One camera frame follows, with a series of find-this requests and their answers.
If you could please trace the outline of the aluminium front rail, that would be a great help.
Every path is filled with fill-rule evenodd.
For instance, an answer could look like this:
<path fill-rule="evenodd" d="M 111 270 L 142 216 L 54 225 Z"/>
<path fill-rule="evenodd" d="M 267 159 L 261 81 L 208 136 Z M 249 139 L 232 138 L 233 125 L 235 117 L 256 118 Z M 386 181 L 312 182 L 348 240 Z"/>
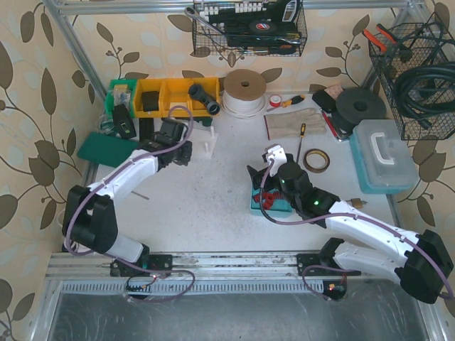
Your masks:
<path fill-rule="evenodd" d="M 45 279 L 57 281 L 67 293 L 130 293 L 173 296 L 225 293 L 311 293 L 371 275 L 340 274 L 318 269 L 311 251 L 176 252 L 151 256 L 154 269 L 163 274 L 137 272 L 105 256 L 73 257 L 56 253 Z"/>

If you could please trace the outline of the brown tape roll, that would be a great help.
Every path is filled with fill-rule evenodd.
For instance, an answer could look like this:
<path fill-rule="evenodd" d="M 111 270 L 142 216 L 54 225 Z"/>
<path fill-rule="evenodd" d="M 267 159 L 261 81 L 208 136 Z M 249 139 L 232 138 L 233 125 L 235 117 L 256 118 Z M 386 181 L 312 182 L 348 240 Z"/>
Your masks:
<path fill-rule="evenodd" d="M 311 166 L 309 163 L 309 156 L 312 156 L 312 155 L 321 157 L 324 160 L 324 164 L 321 167 Z M 331 159 L 330 159 L 329 155 L 325 151 L 322 151 L 321 149 L 318 149 L 318 148 L 309 149 L 304 154 L 304 157 L 303 157 L 303 164 L 304 164 L 305 168 L 308 171 L 311 171 L 312 173 L 325 172 L 328 169 L 328 167 L 330 166 L 330 163 L 331 163 Z"/>

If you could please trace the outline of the red white tape roll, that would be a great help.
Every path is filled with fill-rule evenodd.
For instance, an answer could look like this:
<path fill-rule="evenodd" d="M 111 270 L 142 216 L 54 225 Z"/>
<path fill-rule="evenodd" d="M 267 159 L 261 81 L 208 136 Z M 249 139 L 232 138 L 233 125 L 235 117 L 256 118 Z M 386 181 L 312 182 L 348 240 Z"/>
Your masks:
<path fill-rule="evenodd" d="M 269 105 L 271 107 L 279 107 L 282 103 L 282 98 L 278 94 L 273 94 L 269 98 Z"/>

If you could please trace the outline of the black green meter device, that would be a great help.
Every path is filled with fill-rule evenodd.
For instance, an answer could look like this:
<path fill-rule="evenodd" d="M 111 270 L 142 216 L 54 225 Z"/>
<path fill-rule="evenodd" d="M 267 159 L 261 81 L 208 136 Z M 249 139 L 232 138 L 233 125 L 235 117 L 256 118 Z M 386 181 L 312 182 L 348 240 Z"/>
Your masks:
<path fill-rule="evenodd" d="M 129 110 L 124 104 L 119 104 L 113 108 L 112 120 L 115 131 L 122 139 L 132 139 L 137 136 Z"/>

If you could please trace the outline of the green foam pad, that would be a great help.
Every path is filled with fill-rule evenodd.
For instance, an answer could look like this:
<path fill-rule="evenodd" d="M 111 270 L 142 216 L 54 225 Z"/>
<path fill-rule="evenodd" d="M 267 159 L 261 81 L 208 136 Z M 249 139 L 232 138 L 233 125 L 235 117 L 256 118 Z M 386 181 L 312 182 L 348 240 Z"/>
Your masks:
<path fill-rule="evenodd" d="M 91 132 L 79 148 L 77 156 L 86 161 L 116 168 L 126 161 L 138 146 L 138 141 Z"/>

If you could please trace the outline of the red large spring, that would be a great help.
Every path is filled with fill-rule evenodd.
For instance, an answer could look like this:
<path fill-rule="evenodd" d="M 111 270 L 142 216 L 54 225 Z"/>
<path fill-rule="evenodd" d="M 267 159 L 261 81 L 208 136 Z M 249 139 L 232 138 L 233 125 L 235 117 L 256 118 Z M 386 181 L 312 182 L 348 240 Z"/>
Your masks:
<path fill-rule="evenodd" d="M 261 201 L 262 203 L 262 207 L 265 209 L 265 210 L 270 210 L 274 204 L 274 198 L 273 197 L 266 197 L 264 199 L 262 199 Z"/>

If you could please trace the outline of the yellow storage bin right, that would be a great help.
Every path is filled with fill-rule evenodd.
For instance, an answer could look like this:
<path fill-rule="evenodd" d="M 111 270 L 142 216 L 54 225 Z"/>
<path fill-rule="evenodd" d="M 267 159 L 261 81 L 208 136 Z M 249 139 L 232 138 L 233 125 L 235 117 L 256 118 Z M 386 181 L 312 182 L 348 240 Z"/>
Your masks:
<path fill-rule="evenodd" d="M 220 112 L 220 82 L 217 77 L 194 77 L 188 88 L 194 117 L 213 117 Z"/>

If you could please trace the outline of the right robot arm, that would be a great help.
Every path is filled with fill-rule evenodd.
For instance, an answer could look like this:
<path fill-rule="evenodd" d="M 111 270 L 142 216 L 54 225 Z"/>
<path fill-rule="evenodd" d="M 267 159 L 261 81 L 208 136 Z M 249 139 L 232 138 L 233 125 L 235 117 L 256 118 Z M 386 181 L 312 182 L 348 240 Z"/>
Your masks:
<path fill-rule="evenodd" d="M 322 269 L 388 278 L 423 303 L 454 299 L 449 284 L 454 263 L 436 232 L 401 229 L 364 215 L 337 195 L 313 186 L 307 172 L 293 161 L 281 164 L 276 173 L 271 172 L 273 167 L 247 167 L 259 201 L 276 190 L 299 216 L 298 224 L 317 224 L 363 243 L 359 247 L 330 239 L 319 254 Z"/>

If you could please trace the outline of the black pipe fitting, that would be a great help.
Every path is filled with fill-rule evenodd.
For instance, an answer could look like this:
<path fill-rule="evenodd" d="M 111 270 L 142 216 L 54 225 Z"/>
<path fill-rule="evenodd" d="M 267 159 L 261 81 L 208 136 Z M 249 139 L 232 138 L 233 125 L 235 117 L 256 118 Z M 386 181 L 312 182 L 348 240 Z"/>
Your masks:
<path fill-rule="evenodd" d="M 220 104 L 215 100 L 213 96 L 208 94 L 202 85 L 200 84 L 193 84 L 188 89 L 189 97 L 192 100 L 200 102 L 209 115 L 216 115 L 220 111 Z"/>

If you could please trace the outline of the yellow black slim screwdriver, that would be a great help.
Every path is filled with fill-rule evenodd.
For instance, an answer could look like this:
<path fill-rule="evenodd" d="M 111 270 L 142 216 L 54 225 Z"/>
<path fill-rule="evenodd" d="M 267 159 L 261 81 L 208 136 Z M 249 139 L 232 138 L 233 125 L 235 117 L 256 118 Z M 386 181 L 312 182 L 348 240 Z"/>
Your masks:
<path fill-rule="evenodd" d="M 303 141 L 305 132 L 306 132 L 306 124 L 303 123 L 301 125 L 300 132 L 299 132 L 299 145 L 298 145 L 298 149 L 297 149 L 297 153 L 296 153 L 296 162 L 299 162 L 299 157 L 300 157 L 300 154 L 301 154 L 302 141 Z"/>

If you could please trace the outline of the black disc spool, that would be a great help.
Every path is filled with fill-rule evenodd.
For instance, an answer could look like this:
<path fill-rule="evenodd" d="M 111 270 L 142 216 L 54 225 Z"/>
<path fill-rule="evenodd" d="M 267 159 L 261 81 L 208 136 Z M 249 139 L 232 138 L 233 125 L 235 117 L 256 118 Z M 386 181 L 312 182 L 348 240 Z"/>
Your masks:
<path fill-rule="evenodd" d="M 346 89 L 336 99 L 333 123 L 346 133 L 365 119 L 384 119 L 387 109 L 383 100 L 370 90 L 359 87 Z"/>

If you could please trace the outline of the black slotted block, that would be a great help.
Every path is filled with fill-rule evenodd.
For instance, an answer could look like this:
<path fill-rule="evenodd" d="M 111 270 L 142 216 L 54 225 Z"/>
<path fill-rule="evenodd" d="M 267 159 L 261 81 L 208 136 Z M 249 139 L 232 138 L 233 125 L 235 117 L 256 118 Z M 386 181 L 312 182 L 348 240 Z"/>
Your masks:
<path fill-rule="evenodd" d="M 140 118 L 139 119 L 139 142 L 151 140 L 154 135 L 154 119 L 153 118 Z"/>

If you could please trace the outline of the red utility knife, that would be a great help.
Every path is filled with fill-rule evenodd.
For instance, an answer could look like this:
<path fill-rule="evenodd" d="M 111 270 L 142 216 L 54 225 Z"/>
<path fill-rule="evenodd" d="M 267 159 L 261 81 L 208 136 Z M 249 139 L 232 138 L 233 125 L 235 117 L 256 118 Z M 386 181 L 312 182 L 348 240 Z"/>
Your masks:
<path fill-rule="evenodd" d="M 339 129 L 333 122 L 331 114 L 327 114 L 324 110 L 320 109 L 321 115 L 324 118 L 327 126 L 329 127 L 331 133 L 333 134 L 334 138 L 339 142 L 347 141 L 350 137 L 350 134 Z"/>

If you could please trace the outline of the brass padlock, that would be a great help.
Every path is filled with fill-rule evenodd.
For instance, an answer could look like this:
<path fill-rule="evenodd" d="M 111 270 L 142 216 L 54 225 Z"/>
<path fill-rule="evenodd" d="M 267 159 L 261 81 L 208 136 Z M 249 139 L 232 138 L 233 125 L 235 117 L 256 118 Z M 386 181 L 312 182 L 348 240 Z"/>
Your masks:
<path fill-rule="evenodd" d="M 350 202 L 350 205 L 356 209 L 363 208 L 368 203 L 367 201 L 361 200 L 360 198 L 352 198 L 349 200 L 349 202 Z"/>

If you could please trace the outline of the beige work glove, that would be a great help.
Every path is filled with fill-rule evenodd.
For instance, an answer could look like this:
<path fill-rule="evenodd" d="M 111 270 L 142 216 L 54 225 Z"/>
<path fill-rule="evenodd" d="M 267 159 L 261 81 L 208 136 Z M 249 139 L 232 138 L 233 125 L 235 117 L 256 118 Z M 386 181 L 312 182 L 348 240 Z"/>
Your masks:
<path fill-rule="evenodd" d="M 264 120 L 269 140 L 298 137 L 303 124 L 305 135 L 326 133 L 326 122 L 320 111 L 314 108 L 282 114 L 266 114 Z"/>

